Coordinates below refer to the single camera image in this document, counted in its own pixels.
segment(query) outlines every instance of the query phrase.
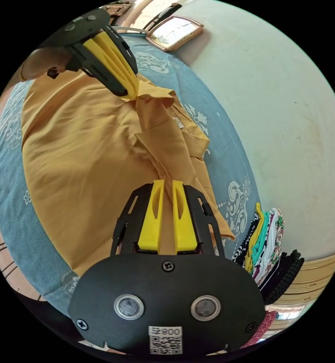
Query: teal cloth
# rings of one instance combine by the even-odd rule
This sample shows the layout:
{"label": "teal cloth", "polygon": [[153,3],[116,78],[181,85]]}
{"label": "teal cloth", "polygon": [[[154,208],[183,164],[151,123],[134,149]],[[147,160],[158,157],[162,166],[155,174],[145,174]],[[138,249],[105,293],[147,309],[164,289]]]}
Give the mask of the teal cloth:
{"label": "teal cloth", "polygon": [[259,260],[259,257],[261,256],[261,253],[263,252],[263,248],[265,246],[265,240],[267,235],[267,229],[268,229],[268,223],[270,221],[270,213],[266,212],[264,215],[264,222],[261,229],[261,232],[258,236],[257,242],[254,244],[252,248],[252,262],[253,266],[256,265],[256,263]]}

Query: person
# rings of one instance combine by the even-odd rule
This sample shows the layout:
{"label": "person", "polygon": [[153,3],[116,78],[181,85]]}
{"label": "person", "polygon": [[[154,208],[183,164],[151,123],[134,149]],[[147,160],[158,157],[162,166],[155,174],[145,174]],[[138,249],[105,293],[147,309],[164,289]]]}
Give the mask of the person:
{"label": "person", "polygon": [[19,66],[3,93],[19,82],[41,77],[51,68],[54,68],[58,73],[64,72],[71,57],[68,51],[63,48],[40,48],[34,50]]}

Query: red cloth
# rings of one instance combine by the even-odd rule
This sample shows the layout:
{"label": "red cloth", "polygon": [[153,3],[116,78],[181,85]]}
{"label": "red cloth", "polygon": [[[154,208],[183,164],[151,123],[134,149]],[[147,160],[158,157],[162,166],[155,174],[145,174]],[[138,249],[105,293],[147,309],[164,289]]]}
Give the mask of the red cloth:
{"label": "red cloth", "polygon": [[266,316],[263,319],[262,324],[258,327],[251,340],[244,344],[241,348],[249,347],[250,345],[258,343],[258,341],[263,337],[264,333],[273,323],[276,314],[277,311],[266,311]]}

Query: screw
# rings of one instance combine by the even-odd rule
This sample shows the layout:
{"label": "screw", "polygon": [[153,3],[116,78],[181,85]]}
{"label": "screw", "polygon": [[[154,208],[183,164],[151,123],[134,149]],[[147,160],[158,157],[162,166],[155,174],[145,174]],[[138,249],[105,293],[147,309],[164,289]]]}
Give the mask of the screw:
{"label": "screw", "polygon": [[257,323],[250,323],[246,327],[246,333],[250,333],[253,329],[257,327]]}
{"label": "screw", "polygon": [[88,324],[84,320],[78,319],[76,324],[81,330],[88,330]]}
{"label": "screw", "polygon": [[74,28],[75,28],[74,24],[69,24],[65,27],[65,31],[70,31],[70,30],[73,30]]}
{"label": "screw", "polygon": [[162,269],[166,272],[171,272],[175,268],[175,265],[171,261],[165,261],[162,264]]}

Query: black patterned cloth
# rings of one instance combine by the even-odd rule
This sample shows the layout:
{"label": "black patterned cloth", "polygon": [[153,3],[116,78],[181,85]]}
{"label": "black patterned cloth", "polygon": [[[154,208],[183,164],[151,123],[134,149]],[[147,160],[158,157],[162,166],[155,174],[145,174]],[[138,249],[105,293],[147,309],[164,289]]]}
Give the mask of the black patterned cloth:
{"label": "black patterned cloth", "polygon": [[249,231],[246,237],[244,238],[244,241],[242,242],[242,244],[239,246],[236,253],[232,257],[232,261],[240,266],[243,266],[244,264],[244,257],[247,253],[249,240],[251,239],[253,232],[256,230],[258,226],[258,222],[259,222],[259,215],[256,213],[256,216],[249,227]]}

